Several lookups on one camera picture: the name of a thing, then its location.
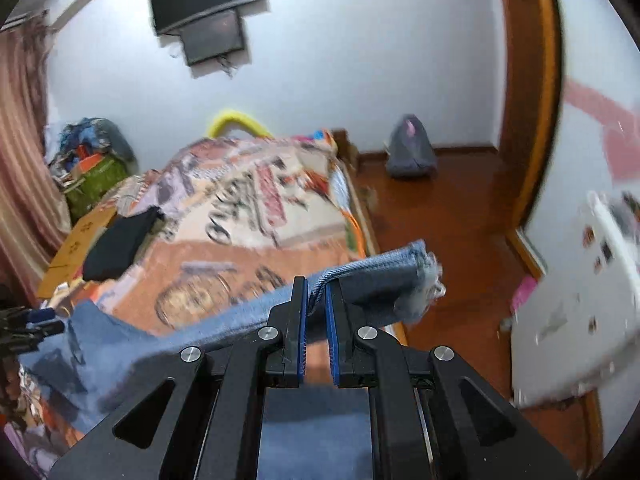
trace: black gripper frame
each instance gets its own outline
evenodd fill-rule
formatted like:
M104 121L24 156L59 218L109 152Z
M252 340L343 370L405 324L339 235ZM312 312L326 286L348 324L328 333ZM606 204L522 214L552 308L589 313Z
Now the black gripper frame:
M334 380L369 389L374 479L575 480L558 450L454 351L402 346L380 329L362 338L364 310L344 301L338 280L324 297L337 333Z
M190 350L187 360L181 352L151 359L129 385L132 396L60 458L49 479L255 478L265 389L302 381L306 288L296 277L291 300L271 309L276 337L256 329L232 346Z

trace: backpack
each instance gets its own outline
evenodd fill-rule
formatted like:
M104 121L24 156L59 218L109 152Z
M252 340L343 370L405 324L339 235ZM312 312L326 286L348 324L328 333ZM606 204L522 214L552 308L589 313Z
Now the backpack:
M387 151L386 172L391 177L432 174L438 166L427 132L415 115L402 117L391 133Z

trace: striped curtain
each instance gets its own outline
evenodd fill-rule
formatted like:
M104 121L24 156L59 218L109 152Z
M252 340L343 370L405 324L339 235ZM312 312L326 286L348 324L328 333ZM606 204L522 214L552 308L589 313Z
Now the striped curtain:
M0 279L31 305L70 229L43 160L45 56L42 16L0 33Z

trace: wooden floor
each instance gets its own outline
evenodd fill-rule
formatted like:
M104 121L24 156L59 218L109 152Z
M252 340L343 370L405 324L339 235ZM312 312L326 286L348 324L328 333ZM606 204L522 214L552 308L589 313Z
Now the wooden floor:
M409 345L447 345L462 355L504 397L511 398L511 353L498 324L525 275L504 239L511 200L495 153L447 154L434 179L397 181L383 162L366 162L358 184L378 193L372 225L381 251L423 238L444 268L447 294L420 323L408 327ZM526 417L583 471L586 420L581 404L564 410L526 410Z

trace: pink sticker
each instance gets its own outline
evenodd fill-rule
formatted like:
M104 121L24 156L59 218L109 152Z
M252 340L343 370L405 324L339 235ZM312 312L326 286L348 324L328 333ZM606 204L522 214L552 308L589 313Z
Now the pink sticker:
M537 286L538 282L532 276L525 276L511 298L511 311L517 312L521 306L527 303Z
M572 79L564 85L564 100L602 124L602 151L612 181L640 178L640 117Z

